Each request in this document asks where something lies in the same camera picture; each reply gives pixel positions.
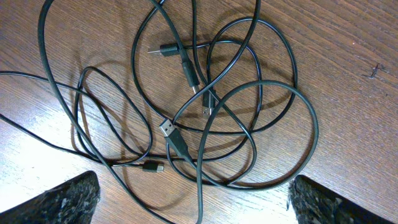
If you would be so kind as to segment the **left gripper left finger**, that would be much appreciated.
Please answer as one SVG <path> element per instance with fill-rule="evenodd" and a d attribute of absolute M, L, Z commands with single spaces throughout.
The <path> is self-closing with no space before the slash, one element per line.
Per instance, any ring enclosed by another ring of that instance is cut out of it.
<path fill-rule="evenodd" d="M 86 171 L 1 213 L 1 223 L 90 223 L 100 200 L 95 172 Z"/>

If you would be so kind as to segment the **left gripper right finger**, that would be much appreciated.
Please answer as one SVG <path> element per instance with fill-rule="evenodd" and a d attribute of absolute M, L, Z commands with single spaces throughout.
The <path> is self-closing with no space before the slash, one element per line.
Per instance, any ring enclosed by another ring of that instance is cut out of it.
<path fill-rule="evenodd" d="M 304 175 L 291 181 L 289 202 L 298 224 L 392 224 Z"/>

